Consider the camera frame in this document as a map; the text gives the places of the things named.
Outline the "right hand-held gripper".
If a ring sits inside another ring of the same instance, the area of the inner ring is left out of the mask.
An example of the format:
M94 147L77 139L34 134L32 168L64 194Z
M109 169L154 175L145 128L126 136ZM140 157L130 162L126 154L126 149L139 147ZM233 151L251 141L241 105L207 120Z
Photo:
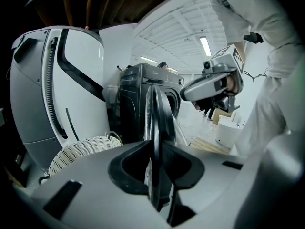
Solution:
M236 46L227 46L204 63L202 77L184 85L180 90L180 96L189 102L203 99L205 106L217 107L231 113L239 108L235 105L235 97L243 90L243 73L244 62ZM236 93L226 90L229 75L236 79Z

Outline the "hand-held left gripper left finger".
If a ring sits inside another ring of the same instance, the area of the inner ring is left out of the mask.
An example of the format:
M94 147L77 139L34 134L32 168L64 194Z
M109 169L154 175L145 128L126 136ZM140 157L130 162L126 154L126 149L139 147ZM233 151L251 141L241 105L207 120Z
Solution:
M52 229L168 229L147 195L129 194L110 178L111 161L146 148L127 144L76 160L36 189L31 206Z

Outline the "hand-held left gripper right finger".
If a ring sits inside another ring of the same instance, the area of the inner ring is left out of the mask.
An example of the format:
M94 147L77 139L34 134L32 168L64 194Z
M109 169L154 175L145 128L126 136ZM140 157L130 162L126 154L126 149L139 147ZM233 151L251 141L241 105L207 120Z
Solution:
M174 195L165 229L237 229L262 153L247 159L163 142L163 164Z

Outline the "person's right hand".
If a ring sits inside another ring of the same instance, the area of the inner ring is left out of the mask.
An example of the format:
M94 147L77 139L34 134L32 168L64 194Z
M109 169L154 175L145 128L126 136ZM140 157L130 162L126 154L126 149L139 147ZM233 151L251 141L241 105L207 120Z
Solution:
M226 77L226 81L227 81L226 90L232 93L236 93L237 85L236 85L235 77L229 75Z

